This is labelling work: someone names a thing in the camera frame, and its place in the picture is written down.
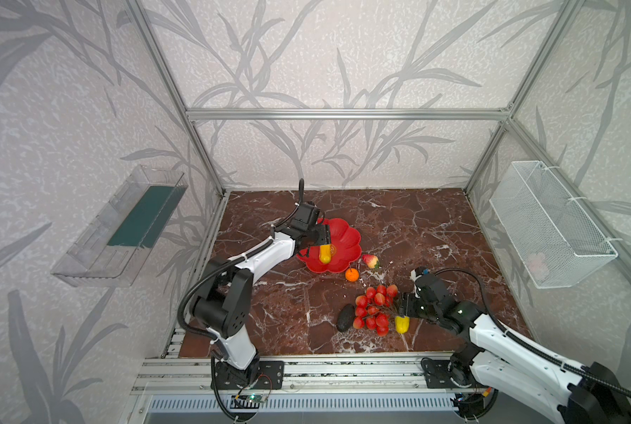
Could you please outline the yellow orange fake mango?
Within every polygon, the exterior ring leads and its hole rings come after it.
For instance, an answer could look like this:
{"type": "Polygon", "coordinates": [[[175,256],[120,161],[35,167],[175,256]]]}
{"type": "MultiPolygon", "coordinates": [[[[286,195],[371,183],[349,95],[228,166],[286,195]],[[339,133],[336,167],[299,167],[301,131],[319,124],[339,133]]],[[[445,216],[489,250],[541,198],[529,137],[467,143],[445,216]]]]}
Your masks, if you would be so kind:
{"type": "Polygon", "coordinates": [[[332,245],[322,245],[319,247],[318,258],[320,263],[327,265],[331,263],[332,260],[332,245]]]}

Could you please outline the yellow green fake fruit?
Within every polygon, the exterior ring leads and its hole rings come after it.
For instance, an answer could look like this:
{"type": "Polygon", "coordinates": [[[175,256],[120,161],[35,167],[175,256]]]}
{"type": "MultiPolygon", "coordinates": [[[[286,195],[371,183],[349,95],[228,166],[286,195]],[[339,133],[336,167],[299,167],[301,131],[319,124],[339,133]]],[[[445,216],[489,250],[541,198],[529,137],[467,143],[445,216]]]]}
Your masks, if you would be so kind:
{"type": "Polygon", "coordinates": [[[408,316],[396,316],[394,325],[398,334],[406,334],[409,331],[410,318],[408,316]]]}

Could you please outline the red flower-shaped fruit bowl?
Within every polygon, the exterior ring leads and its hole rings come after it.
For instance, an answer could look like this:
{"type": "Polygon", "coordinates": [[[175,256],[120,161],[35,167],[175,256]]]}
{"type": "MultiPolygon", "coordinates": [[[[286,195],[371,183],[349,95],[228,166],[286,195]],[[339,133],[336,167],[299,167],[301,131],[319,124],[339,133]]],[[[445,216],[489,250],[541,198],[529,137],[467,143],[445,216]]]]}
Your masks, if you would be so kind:
{"type": "Polygon", "coordinates": [[[313,273],[343,273],[361,258],[361,234],[341,218],[320,218],[319,224],[329,226],[331,235],[331,261],[320,261],[320,247],[303,249],[297,254],[299,261],[313,273]]]}

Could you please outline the red fake cherry tomato bunch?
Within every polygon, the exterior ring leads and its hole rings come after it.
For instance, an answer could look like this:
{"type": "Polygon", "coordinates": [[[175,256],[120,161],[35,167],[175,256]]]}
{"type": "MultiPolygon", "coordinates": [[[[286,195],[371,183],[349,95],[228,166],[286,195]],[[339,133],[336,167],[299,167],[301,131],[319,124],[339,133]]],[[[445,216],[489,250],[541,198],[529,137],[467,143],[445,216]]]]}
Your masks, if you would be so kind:
{"type": "Polygon", "coordinates": [[[356,330],[374,330],[385,337],[391,330],[395,314],[395,301],[400,299],[396,284],[369,286],[354,301],[352,327],[356,330]]]}

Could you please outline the small fake orange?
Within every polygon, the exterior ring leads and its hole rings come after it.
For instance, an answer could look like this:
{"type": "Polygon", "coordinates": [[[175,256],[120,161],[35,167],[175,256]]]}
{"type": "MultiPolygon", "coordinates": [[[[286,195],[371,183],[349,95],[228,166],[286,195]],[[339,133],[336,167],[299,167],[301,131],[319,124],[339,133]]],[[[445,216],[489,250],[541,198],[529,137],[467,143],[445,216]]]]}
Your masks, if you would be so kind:
{"type": "Polygon", "coordinates": [[[354,283],[357,282],[360,278],[360,272],[354,268],[350,268],[345,272],[345,279],[348,282],[354,283]]]}

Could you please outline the red fake peach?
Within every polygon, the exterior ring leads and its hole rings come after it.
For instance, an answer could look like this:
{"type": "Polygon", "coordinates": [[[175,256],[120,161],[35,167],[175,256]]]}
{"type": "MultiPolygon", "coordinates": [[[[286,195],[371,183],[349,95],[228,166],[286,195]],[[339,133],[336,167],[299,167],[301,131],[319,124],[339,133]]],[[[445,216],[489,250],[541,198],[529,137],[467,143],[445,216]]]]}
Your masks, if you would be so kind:
{"type": "Polygon", "coordinates": [[[361,259],[370,270],[380,268],[380,260],[375,254],[364,254],[361,259]]]}

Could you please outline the dark green fake avocado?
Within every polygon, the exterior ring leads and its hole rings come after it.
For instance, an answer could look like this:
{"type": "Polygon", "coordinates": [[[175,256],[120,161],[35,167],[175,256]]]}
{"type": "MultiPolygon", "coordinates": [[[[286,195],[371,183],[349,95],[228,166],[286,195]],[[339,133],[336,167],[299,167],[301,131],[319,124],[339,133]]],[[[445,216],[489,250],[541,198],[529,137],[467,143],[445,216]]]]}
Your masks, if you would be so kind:
{"type": "Polygon", "coordinates": [[[351,304],[345,305],[345,307],[341,309],[336,321],[336,327],[337,327],[338,332],[344,333],[344,332],[349,331],[352,328],[354,324],[354,320],[356,318],[355,312],[356,312],[356,307],[351,304]]]}

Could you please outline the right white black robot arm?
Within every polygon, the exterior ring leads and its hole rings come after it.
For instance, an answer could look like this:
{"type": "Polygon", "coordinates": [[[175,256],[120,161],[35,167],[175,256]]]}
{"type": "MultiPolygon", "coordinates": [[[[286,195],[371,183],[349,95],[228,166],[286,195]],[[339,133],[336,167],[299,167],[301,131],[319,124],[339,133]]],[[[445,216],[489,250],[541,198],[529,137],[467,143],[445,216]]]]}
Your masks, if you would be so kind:
{"type": "Polygon", "coordinates": [[[413,291],[396,303],[400,316],[433,323],[465,342],[445,366],[424,359],[425,376],[465,389],[492,388],[554,423],[631,423],[631,390],[610,369],[541,346],[501,323],[488,302],[458,300],[443,273],[413,270],[413,291]]]}

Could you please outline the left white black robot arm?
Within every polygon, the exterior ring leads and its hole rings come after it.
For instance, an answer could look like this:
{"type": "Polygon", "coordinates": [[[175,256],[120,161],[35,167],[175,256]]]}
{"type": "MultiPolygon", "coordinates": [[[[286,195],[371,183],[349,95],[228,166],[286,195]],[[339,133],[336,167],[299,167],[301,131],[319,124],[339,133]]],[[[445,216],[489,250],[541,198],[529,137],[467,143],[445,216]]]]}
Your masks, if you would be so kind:
{"type": "Polygon", "coordinates": [[[271,227],[271,235],[262,243],[232,258],[210,261],[179,303],[179,326],[213,342],[221,362],[242,372],[251,369],[258,362],[246,328],[253,285],[301,250],[331,242],[329,225],[320,214],[315,204],[302,201],[271,227]]]}

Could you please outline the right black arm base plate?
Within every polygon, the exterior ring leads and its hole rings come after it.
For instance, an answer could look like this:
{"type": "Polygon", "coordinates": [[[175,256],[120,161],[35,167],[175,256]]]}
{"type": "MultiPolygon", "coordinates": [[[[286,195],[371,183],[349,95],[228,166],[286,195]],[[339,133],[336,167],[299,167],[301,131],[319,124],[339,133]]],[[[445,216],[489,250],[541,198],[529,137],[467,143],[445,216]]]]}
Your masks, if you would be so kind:
{"type": "Polygon", "coordinates": [[[467,393],[497,392],[490,386],[478,382],[471,368],[458,360],[424,357],[421,359],[420,365],[428,389],[445,389],[467,393]]]}

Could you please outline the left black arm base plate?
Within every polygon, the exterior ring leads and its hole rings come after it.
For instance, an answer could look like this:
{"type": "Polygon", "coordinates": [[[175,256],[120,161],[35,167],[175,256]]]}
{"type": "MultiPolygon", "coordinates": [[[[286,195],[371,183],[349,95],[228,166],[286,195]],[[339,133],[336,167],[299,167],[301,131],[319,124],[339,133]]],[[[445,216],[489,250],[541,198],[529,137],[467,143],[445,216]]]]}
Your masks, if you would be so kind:
{"type": "Polygon", "coordinates": [[[285,362],[254,360],[245,370],[236,369],[226,362],[216,362],[213,370],[215,386],[220,390],[239,390],[248,387],[279,390],[285,376],[285,362]]]}

